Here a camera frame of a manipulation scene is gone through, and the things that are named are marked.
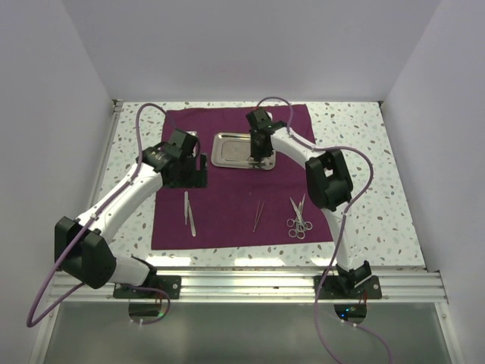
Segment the fine pointed steel tweezers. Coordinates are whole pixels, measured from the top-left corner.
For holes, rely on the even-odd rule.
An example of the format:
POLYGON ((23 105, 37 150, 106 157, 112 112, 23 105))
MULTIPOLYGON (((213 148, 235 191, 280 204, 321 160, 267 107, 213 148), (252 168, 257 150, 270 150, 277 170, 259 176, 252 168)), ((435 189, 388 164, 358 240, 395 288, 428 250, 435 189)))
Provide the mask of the fine pointed steel tweezers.
POLYGON ((265 203, 264 200, 259 200, 258 201, 257 209, 256 209, 256 213, 255 213, 254 225, 253 225, 253 229, 252 229, 252 232, 253 233, 255 233, 255 231, 257 229, 259 220, 261 218, 261 215, 262 215, 262 212, 263 212, 263 209, 264 209, 264 203, 265 203))

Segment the small steel ring scissors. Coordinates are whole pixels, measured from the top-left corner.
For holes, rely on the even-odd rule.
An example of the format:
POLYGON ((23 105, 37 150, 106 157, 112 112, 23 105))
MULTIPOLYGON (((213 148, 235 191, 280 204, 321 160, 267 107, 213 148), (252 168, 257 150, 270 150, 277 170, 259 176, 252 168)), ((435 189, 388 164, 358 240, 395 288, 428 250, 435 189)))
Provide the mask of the small steel ring scissors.
POLYGON ((286 222, 289 228, 289 235, 291 237, 304 237, 305 233, 313 228, 313 224, 303 218, 302 211, 294 200, 292 198, 289 198, 289 200, 296 215, 295 218, 289 218, 286 222))

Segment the steel surgical scissors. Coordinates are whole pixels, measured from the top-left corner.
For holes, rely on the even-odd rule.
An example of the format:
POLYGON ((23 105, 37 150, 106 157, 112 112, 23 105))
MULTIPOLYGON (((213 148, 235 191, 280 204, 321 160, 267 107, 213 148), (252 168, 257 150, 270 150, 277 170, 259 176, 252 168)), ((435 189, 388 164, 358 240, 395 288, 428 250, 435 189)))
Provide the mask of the steel surgical scissors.
POLYGON ((288 227, 288 235, 291 238, 297 238, 303 240, 305 238, 306 227, 288 227))

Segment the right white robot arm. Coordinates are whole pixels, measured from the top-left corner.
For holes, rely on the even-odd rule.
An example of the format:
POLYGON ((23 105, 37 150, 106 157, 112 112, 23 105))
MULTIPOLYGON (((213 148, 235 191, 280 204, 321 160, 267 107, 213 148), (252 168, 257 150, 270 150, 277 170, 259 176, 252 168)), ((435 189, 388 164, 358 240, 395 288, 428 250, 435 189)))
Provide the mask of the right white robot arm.
POLYGON ((344 148, 321 147, 293 132, 277 126, 250 130, 251 157, 256 161, 279 152, 305 169, 308 196, 327 220, 335 244, 330 265, 338 272, 337 287, 345 297, 356 297, 371 276, 370 264, 358 256, 346 232, 351 205, 361 196, 353 195, 353 182, 344 158, 344 148))

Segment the steel scalpel handle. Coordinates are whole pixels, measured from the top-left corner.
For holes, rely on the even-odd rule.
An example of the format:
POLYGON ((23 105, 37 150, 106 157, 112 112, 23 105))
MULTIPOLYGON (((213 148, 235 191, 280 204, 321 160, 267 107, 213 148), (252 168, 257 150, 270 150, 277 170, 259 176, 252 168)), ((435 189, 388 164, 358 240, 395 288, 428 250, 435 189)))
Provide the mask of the steel scalpel handle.
POLYGON ((250 168, 256 168, 256 169, 263 169, 263 170, 268 170, 273 168, 273 164, 268 161, 251 161, 249 162, 249 167, 250 168))

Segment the purple cloth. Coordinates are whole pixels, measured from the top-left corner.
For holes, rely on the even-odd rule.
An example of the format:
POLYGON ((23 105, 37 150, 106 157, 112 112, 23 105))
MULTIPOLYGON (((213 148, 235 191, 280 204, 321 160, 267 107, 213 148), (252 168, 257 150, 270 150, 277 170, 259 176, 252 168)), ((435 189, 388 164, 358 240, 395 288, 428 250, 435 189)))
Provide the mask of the purple cloth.
POLYGON ((328 223, 309 200, 305 171, 279 153, 269 171, 218 168, 208 165, 208 186, 187 190, 196 226, 192 237, 184 222, 185 189, 163 188, 155 197, 153 250, 209 249, 299 243, 288 235, 286 221, 294 215, 289 198, 305 199, 303 216, 313 224, 304 242, 332 240, 328 223), (264 209, 252 232, 259 200, 264 209))

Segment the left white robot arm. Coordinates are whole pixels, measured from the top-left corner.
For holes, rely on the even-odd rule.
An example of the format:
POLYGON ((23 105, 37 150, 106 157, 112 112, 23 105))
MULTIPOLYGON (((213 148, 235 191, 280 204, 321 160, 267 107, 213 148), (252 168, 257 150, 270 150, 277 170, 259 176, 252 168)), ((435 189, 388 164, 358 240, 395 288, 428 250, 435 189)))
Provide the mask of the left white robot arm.
POLYGON ((140 297, 152 296, 158 287, 156 268, 136 257, 116 257, 109 245, 125 221, 160 189, 207 185, 206 154, 171 155, 147 149, 142 160, 94 206, 75 219, 58 221, 55 268, 93 289, 114 283, 130 286, 140 297))

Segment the steel forceps with rings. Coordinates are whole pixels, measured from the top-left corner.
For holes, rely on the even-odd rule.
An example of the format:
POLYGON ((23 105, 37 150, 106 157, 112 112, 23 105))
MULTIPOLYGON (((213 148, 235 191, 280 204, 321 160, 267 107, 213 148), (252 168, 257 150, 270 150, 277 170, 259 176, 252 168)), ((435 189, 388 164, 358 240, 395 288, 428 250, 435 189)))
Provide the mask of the steel forceps with rings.
POLYGON ((286 225, 289 228, 296 228, 296 227, 306 227, 306 223, 303 220, 302 213, 300 212, 299 208, 297 207, 295 201, 292 198, 289 198, 293 211, 295 212, 295 218, 289 218, 286 221, 286 225))

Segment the steel straight probe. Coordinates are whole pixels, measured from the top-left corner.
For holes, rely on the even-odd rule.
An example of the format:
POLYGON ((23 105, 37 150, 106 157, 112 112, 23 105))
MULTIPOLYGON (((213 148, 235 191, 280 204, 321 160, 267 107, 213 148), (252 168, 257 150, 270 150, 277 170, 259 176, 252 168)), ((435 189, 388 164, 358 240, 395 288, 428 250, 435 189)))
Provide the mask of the steel straight probe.
POLYGON ((187 216, 188 216, 191 235, 192 237, 196 237, 196 226, 195 226, 195 222, 192 214, 192 207, 189 201, 187 202, 187 216))

